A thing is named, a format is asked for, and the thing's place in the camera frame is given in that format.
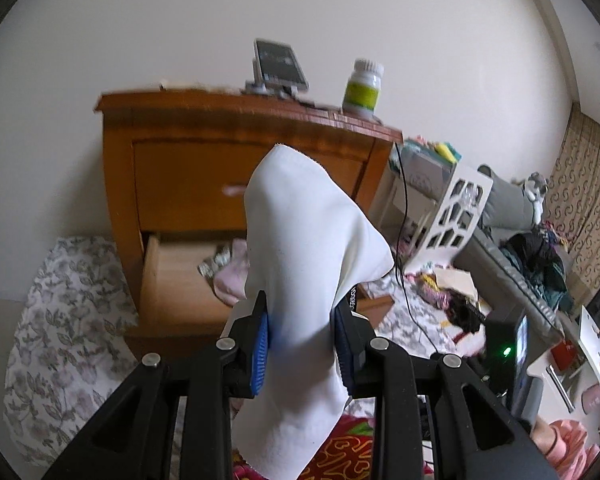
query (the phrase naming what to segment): curtain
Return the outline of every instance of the curtain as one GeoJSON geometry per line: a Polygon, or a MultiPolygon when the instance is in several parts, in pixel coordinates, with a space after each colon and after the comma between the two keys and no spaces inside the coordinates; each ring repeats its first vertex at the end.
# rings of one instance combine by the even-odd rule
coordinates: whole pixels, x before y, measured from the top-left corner
{"type": "Polygon", "coordinates": [[[600,124],[573,104],[545,200],[545,216],[571,242],[567,286],[575,306],[600,288],[600,124]]]}

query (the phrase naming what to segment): stuffed animal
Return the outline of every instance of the stuffed animal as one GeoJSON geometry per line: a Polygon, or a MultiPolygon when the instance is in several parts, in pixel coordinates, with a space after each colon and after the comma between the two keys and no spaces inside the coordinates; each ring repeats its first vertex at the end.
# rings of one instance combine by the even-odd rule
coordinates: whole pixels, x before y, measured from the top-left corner
{"type": "Polygon", "coordinates": [[[548,189],[545,177],[537,171],[522,183],[522,191],[534,205],[534,225],[538,225],[542,219],[542,202],[548,189]]]}

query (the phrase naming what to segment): white plastic bottle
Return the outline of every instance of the white plastic bottle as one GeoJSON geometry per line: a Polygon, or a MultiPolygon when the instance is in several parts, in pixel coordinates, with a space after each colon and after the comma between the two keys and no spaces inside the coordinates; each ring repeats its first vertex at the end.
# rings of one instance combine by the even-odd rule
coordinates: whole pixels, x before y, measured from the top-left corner
{"type": "Polygon", "coordinates": [[[378,102],[383,73],[384,67],[380,63],[357,59],[344,92],[342,109],[364,118],[372,118],[378,102]]]}

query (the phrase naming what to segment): green label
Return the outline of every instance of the green label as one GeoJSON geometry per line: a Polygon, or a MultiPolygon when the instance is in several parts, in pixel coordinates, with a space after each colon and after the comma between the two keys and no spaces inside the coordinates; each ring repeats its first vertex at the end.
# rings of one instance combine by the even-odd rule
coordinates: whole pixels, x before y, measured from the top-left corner
{"type": "Polygon", "coordinates": [[[344,101],[373,111],[378,102],[379,91],[366,85],[349,81],[344,92],[344,101]]]}

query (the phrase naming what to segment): smartphone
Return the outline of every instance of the smartphone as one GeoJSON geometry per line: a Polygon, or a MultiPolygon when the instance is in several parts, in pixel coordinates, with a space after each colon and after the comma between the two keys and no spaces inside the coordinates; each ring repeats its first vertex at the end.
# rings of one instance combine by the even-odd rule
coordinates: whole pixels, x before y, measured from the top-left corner
{"type": "Polygon", "coordinates": [[[309,89],[291,46],[274,41],[256,40],[256,65],[266,86],[296,87],[299,92],[309,89]]]}

